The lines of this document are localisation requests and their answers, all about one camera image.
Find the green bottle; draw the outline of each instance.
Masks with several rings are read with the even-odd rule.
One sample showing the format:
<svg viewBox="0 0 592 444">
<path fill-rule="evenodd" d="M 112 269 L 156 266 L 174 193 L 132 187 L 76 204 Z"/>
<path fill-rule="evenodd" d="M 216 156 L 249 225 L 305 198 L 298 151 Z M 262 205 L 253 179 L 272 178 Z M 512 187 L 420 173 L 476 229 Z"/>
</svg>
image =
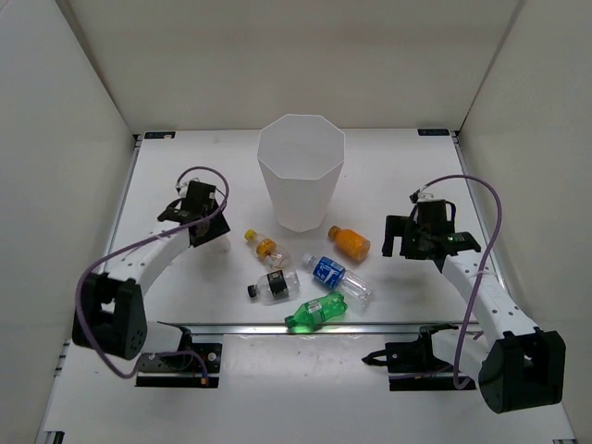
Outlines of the green bottle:
<svg viewBox="0 0 592 444">
<path fill-rule="evenodd" d="M 347 309 L 348 306 L 343 301 L 343 295 L 333 291 L 327 296 L 303 303 L 296 313 L 293 316 L 288 316 L 284 322 L 290 330 L 295 327 L 315 329 L 330 318 L 343 315 Z"/>
</svg>

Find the clear plastic bottle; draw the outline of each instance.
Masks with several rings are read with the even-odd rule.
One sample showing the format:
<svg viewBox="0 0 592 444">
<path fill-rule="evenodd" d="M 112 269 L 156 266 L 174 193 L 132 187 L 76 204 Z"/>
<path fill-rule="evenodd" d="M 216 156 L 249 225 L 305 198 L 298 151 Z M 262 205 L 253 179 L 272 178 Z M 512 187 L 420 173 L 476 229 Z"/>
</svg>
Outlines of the clear plastic bottle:
<svg viewBox="0 0 592 444">
<path fill-rule="evenodd" d="M 291 258 L 288 251 L 277 245 L 267 236 L 248 229 L 244 239 L 253 247 L 255 254 L 270 270 L 279 270 L 290 266 Z"/>
<path fill-rule="evenodd" d="M 365 280 L 328 257 L 305 254 L 302 267 L 328 288 L 343 293 L 354 312 L 363 312 L 372 299 L 373 289 Z"/>
<path fill-rule="evenodd" d="M 284 322 L 290 330 L 297 327 L 314 330 L 330 318 L 343 315 L 347 309 L 348 305 L 343 301 L 343 295 L 333 291 L 327 296 L 303 303 L 296 313 L 286 317 Z"/>
<path fill-rule="evenodd" d="M 356 261 L 363 261 L 370 251 L 370 240 L 351 229 L 333 226 L 328 232 L 328 237 L 340 250 Z"/>
<path fill-rule="evenodd" d="M 295 299 L 300 289 L 300 280 L 295 271 L 274 271 L 261 276 L 255 285 L 248 287 L 249 297 L 258 298 L 265 305 Z"/>
</svg>

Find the green bottle cap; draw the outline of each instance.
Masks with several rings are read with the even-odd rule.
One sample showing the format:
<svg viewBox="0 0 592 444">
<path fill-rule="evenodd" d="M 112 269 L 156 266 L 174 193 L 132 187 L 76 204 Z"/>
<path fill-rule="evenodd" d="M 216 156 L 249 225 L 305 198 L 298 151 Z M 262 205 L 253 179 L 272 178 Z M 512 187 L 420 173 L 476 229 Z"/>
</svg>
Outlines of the green bottle cap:
<svg viewBox="0 0 592 444">
<path fill-rule="evenodd" d="M 284 319 L 284 322 L 286 323 L 287 328 L 294 328 L 298 325 L 298 322 L 296 319 L 294 319 L 294 316 L 288 316 Z"/>
</svg>

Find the octagonal white container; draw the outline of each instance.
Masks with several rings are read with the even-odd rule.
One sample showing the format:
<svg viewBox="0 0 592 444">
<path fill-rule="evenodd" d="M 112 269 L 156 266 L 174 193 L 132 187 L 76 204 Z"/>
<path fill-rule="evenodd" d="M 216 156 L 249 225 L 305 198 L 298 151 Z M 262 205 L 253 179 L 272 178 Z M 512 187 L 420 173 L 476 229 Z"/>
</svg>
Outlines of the octagonal white container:
<svg viewBox="0 0 592 444">
<path fill-rule="evenodd" d="M 261 130 L 257 159 L 279 225 L 321 225 L 344 152 L 345 134 L 322 116 L 288 114 Z"/>
</svg>

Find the white tabletop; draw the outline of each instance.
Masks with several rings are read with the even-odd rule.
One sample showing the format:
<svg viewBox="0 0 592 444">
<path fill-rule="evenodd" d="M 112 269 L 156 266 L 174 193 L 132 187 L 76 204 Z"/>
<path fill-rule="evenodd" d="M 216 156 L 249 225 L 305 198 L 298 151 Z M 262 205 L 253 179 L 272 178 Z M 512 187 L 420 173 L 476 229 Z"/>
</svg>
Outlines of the white tabletop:
<svg viewBox="0 0 592 444">
<path fill-rule="evenodd" d="M 385 216 L 408 214 L 409 194 L 430 179 L 461 172 L 452 140 L 419 137 L 413 129 L 345 132 L 345 165 L 327 217 L 319 229 L 303 234 L 274 219 L 255 158 L 258 131 L 179 131 L 172 140 L 143 141 L 116 247 L 151 230 L 155 216 L 175 198 L 179 172 L 193 165 L 214 167 L 228 178 L 225 215 L 232 228 L 230 253 L 212 255 L 202 247 L 173 261 L 146 295 L 148 318 L 281 323 L 299 304 L 326 292 L 301 273 L 298 300 L 274 306 L 250 303 L 247 285 L 265 273 L 243 239 L 244 231 L 254 228 L 287 246 L 296 258 L 305 252 L 339 258 L 375 285 L 376 300 L 365 315 L 348 312 L 344 323 L 459 321 L 462 299 L 433 264 L 380 254 Z M 466 184 L 454 180 L 434 192 L 457 204 L 457 229 L 483 243 Z M 354 228 L 373 242 L 365 262 L 356 267 L 334 251 L 327 240 L 332 225 Z M 240 334 L 214 337 L 224 344 L 216 389 L 136 388 L 133 381 L 111 374 L 93 351 L 70 345 L 43 430 L 64 432 L 64 444 L 497 444 L 574 437 L 562 405 L 497 415 L 476 390 L 390 392 L 386 369 L 360 359 L 387 341 L 413 340 L 416 333 L 410 331 L 417 327 L 394 326 L 401 329 L 396 337 L 256 336 L 247 334 L 249 328 L 236 330 Z"/>
<path fill-rule="evenodd" d="M 248 228 L 287 247 L 296 263 L 304 253 L 327 255 L 353 269 L 375 287 L 375 300 L 364 315 L 349 311 L 342 322 L 459 321 L 465 304 L 455 288 L 429 261 L 407 261 L 381 255 L 386 215 L 408 215 L 409 195 L 430 179 L 460 173 L 451 137 L 420 137 L 415 129 L 345 130 L 345 164 L 318 229 L 294 233 L 281 227 L 256 159 L 259 131 L 178 131 L 174 139 L 144 140 L 133 171 L 117 229 L 121 247 L 151 231 L 155 218 L 176 197 L 175 180 L 191 166 L 209 166 L 230 184 L 225 212 L 231 232 L 231 251 L 211 253 L 201 247 L 179 256 L 160 276 L 145 298 L 149 319 L 179 323 L 282 322 L 298 306 L 327 294 L 299 268 L 302 290 L 292 302 L 273 306 L 252 303 L 247 286 L 267 273 L 243 238 Z M 220 181 L 196 173 L 202 181 Z M 466 183 L 455 179 L 433 187 L 437 197 L 458 207 L 457 230 L 473 233 L 484 246 Z M 352 228 L 372 242 L 368 258 L 357 265 L 337 252 L 328 229 Z"/>
</svg>

